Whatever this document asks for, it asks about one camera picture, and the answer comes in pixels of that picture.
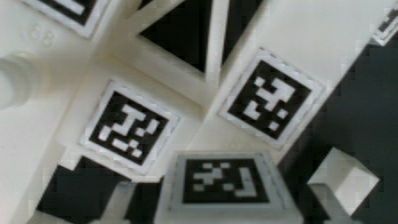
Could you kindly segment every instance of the black square marker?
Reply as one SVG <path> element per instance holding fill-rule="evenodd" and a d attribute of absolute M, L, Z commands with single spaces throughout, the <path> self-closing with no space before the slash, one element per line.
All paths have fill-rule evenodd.
<path fill-rule="evenodd" d="M 187 159 L 183 204 L 268 202 L 254 159 Z"/>
<path fill-rule="evenodd" d="M 309 94 L 302 83 L 260 61 L 228 113 L 277 139 Z"/>
<path fill-rule="evenodd" d="M 80 144 L 146 175 L 180 122 L 162 102 L 110 81 Z"/>
<path fill-rule="evenodd" d="M 98 0 L 39 0 L 53 10 L 84 26 Z"/>
<path fill-rule="evenodd" d="M 89 141 L 142 165 L 167 122 L 167 118 L 114 92 Z"/>

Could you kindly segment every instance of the black background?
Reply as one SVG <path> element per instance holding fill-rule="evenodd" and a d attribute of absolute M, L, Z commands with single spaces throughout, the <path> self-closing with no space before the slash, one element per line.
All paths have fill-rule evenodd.
<path fill-rule="evenodd" d="M 306 182 L 332 146 L 363 162 L 380 178 L 354 213 L 368 224 L 398 220 L 398 37 L 368 46 L 336 91 L 279 164 L 308 223 L 322 217 Z"/>

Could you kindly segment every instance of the black square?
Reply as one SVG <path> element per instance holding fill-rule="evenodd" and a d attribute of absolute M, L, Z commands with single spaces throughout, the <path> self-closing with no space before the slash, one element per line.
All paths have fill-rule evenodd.
<path fill-rule="evenodd" d="M 160 140 L 169 119 L 114 92 L 89 141 L 142 165 Z"/>
<path fill-rule="evenodd" d="M 268 203 L 254 159 L 189 159 L 183 204 Z"/>
<path fill-rule="evenodd" d="M 55 1 L 55 0 L 39 0 L 53 10 L 82 25 L 85 26 L 87 20 L 91 18 L 94 6 L 98 0 L 68 0 L 68 1 Z"/>
<path fill-rule="evenodd" d="M 260 61 L 228 113 L 277 140 L 309 94 L 302 83 Z"/>

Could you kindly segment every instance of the black panel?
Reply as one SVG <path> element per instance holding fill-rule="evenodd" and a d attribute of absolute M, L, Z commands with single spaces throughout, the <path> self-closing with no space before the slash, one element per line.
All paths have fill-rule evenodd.
<path fill-rule="evenodd" d="M 160 189 L 162 182 L 158 184 L 137 185 L 125 217 L 125 219 L 130 220 L 132 224 L 153 224 Z"/>
<path fill-rule="evenodd" d="M 398 36 L 386 47 L 368 46 L 331 95 L 320 113 L 279 164 L 306 224 L 316 211 L 302 193 L 313 171 L 332 146 L 352 155 L 380 178 L 354 212 L 364 223 L 398 220 Z"/>
<path fill-rule="evenodd" d="M 91 13 L 94 10 L 98 0 L 71 0 L 78 3 L 84 7 L 82 14 L 77 14 L 71 9 L 55 1 L 55 0 L 39 0 L 53 9 L 55 11 L 77 22 L 82 26 L 85 26 Z"/>
<path fill-rule="evenodd" d="M 263 0 L 231 0 L 229 1 L 229 16 L 226 30 L 226 44 L 222 53 L 222 62 L 228 60 L 240 36 L 244 34 L 249 22 Z"/>
<path fill-rule="evenodd" d="M 142 0 L 139 9 L 142 9 L 151 2 L 153 2 L 153 0 Z"/>
<path fill-rule="evenodd" d="M 187 0 L 142 36 L 201 70 L 206 68 L 212 0 Z"/>
<path fill-rule="evenodd" d="M 254 184 L 254 195 L 240 196 L 236 192 L 244 189 L 242 169 L 247 169 L 251 184 Z M 196 175 L 213 176 L 212 182 L 197 179 Z M 183 203 L 268 203 L 268 196 L 265 192 L 265 183 L 261 181 L 256 162 L 252 159 L 189 159 L 185 167 L 185 188 L 183 188 Z"/>
<path fill-rule="evenodd" d="M 37 210 L 73 224 L 100 219 L 116 185 L 128 179 L 87 158 L 75 171 L 57 167 Z"/>

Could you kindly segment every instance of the white surface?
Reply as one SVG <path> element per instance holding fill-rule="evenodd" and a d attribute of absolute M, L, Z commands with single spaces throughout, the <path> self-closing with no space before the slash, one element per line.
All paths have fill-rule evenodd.
<path fill-rule="evenodd" d="M 21 1 L 0 3 L 0 57 L 34 55 L 48 65 L 50 88 L 21 107 L 0 111 L 0 223 L 27 223 L 62 156 L 52 142 L 89 61 L 109 35 L 123 1 L 112 1 L 93 39 L 77 33 Z"/>
<path fill-rule="evenodd" d="M 384 8 L 393 2 L 395 0 L 263 2 L 224 64 L 220 89 L 190 150 L 268 150 L 274 161 L 281 161 L 372 39 L 386 17 Z M 222 103 L 261 47 L 325 86 L 279 151 L 219 116 Z"/>
<path fill-rule="evenodd" d="M 249 159 L 254 161 L 256 169 L 260 172 L 261 186 L 265 187 L 265 193 L 268 196 L 270 202 L 260 203 L 183 203 L 183 194 L 185 194 L 185 178 L 187 178 L 187 160 L 220 160 L 220 159 Z M 174 162 L 169 167 L 162 192 L 160 192 L 160 202 L 155 223 L 281 223 L 293 224 L 302 223 L 302 216 L 297 210 L 290 192 L 284 186 L 283 178 L 277 172 L 277 168 L 272 162 L 272 159 L 267 154 L 260 152 L 247 153 L 228 153 L 228 152 L 185 152 L 174 155 Z M 213 185 L 213 179 L 220 181 L 220 178 L 228 179 L 228 176 L 222 177 L 222 170 L 213 169 L 215 173 L 203 176 L 205 183 Z M 251 198 L 252 195 L 238 195 L 238 198 Z"/>
<path fill-rule="evenodd" d="M 66 222 L 62 219 L 53 217 L 46 213 L 36 211 L 27 224 L 73 224 L 73 223 Z"/>
<path fill-rule="evenodd" d="M 103 109 L 107 106 L 105 101 L 110 96 L 107 87 L 110 81 L 117 83 L 114 85 L 123 90 L 123 94 L 137 102 L 144 103 L 144 106 L 171 119 L 171 127 L 167 129 L 173 134 L 167 136 L 165 133 L 164 140 L 167 141 L 164 143 L 158 142 L 158 149 L 148 157 L 148 164 L 142 167 L 137 167 L 132 161 L 114 156 L 114 153 L 105 148 L 94 147 L 96 150 L 93 150 L 93 144 L 89 144 L 89 147 L 85 144 L 80 144 L 82 136 L 85 136 L 84 141 L 89 137 L 91 123 L 98 120 L 98 107 Z M 101 65 L 93 65 L 77 92 L 66 120 L 59 128 L 57 139 L 68 148 L 61 165 L 75 169 L 80 157 L 85 156 L 109 169 L 121 173 L 133 182 L 157 182 L 165 174 L 171 153 L 174 150 L 187 150 L 199 127 L 201 107 L 139 70 L 128 68 L 117 60 L 109 58 L 101 61 Z"/>
<path fill-rule="evenodd" d="M 158 9 L 162 9 L 167 2 L 158 0 L 157 5 L 151 5 L 158 7 L 146 7 L 142 12 L 162 17 L 165 11 Z M 190 138 L 196 131 L 192 130 L 192 132 L 185 133 L 181 129 L 176 135 L 178 139 L 173 140 L 181 142 L 174 145 L 176 150 L 185 150 L 189 147 L 192 150 L 242 151 L 251 148 L 270 151 L 274 161 L 281 161 L 356 61 L 375 27 L 386 17 L 384 9 L 391 7 L 393 2 L 395 0 L 265 1 L 260 9 L 261 13 L 254 17 L 254 23 L 238 42 L 240 47 L 222 68 L 222 86 L 205 114 L 206 121 L 201 120 L 199 114 L 203 107 L 187 98 L 194 99 L 194 102 L 199 102 L 201 105 L 206 105 L 208 97 L 205 95 L 210 86 L 203 79 L 196 77 L 196 73 L 192 76 L 187 76 L 187 71 L 190 72 L 192 69 L 185 70 L 187 67 L 183 65 L 181 67 L 176 66 L 174 69 L 169 65 L 167 54 L 153 46 L 146 45 L 155 48 L 153 51 L 144 50 L 137 46 L 135 48 L 132 47 L 135 54 L 126 54 L 128 58 L 123 58 L 123 60 L 133 60 L 137 64 L 142 63 L 146 74 L 133 67 L 117 65 L 116 67 L 123 67 L 121 71 L 126 74 L 121 80 L 130 80 L 128 83 L 135 83 L 139 87 L 139 93 L 148 94 L 151 98 L 169 103 L 173 109 L 181 110 L 183 116 L 187 115 L 190 118 L 187 126 L 190 122 L 194 127 L 203 124 L 194 141 Z M 96 74 L 96 72 L 87 72 L 87 68 L 91 67 L 93 69 L 96 67 L 91 59 L 93 57 L 101 57 L 107 53 L 109 46 L 103 45 L 103 41 L 116 25 L 119 27 L 128 25 L 130 20 L 125 19 L 126 15 L 133 13 L 137 5 L 139 1 L 133 1 L 133 4 L 123 0 L 109 1 L 101 23 L 89 40 L 77 35 L 32 7 L 21 4 L 21 1 L 4 0 L 0 3 L 0 16 L 7 18 L 0 20 L 0 43 L 7 43 L 0 47 L 0 57 L 18 51 L 36 55 L 48 65 L 52 79 L 45 96 L 20 108 L 9 108 L 0 111 L 0 223 L 21 224 L 27 222 L 61 157 L 62 165 L 73 168 L 80 156 L 89 154 L 89 150 L 77 145 L 77 142 L 109 80 L 116 76 L 114 70 L 112 73 L 103 74 L 100 72 Z M 144 26 L 151 24 L 151 21 L 146 21 L 146 19 L 151 20 L 153 17 L 142 17 L 139 24 L 144 24 Z M 121 32 L 112 36 L 112 43 L 126 41 L 128 32 Z M 322 85 L 327 86 L 327 92 L 320 96 L 281 151 L 272 150 L 263 141 L 217 115 L 226 95 L 231 92 L 260 47 L 270 49 L 284 61 L 306 72 L 311 79 L 318 80 Z M 149 75 L 173 88 L 167 88 L 148 78 Z M 77 91 L 80 83 L 89 87 L 89 89 L 84 89 L 91 93 L 87 95 L 84 91 Z M 61 138 L 61 143 L 68 147 L 68 153 L 62 155 L 64 146 L 52 140 L 71 99 L 75 99 L 73 108 L 64 125 L 75 131 L 68 132 L 68 136 Z M 114 164 L 114 161 L 98 155 L 91 154 L 89 156 L 93 156 L 94 161 L 112 166 L 112 169 L 123 175 L 132 175 L 126 168 Z M 149 171 L 149 174 L 155 176 L 153 180 L 158 179 L 157 175 L 165 172 L 165 167 L 165 163 L 155 164 Z"/>
<path fill-rule="evenodd" d="M 357 159 L 332 148 L 308 184 L 325 184 L 329 186 L 350 215 L 368 197 L 379 180 Z"/>
<path fill-rule="evenodd" d="M 69 19 L 68 16 L 39 0 L 23 0 L 23 2 L 46 14 L 52 19 L 64 24 L 68 28 L 77 31 L 84 37 L 91 37 L 107 9 L 109 0 L 96 1 L 85 25 Z M 85 8 L 75 1 L 55 0 L 55 2 L 75 12 L 75 15 L 82 15 Z"/>

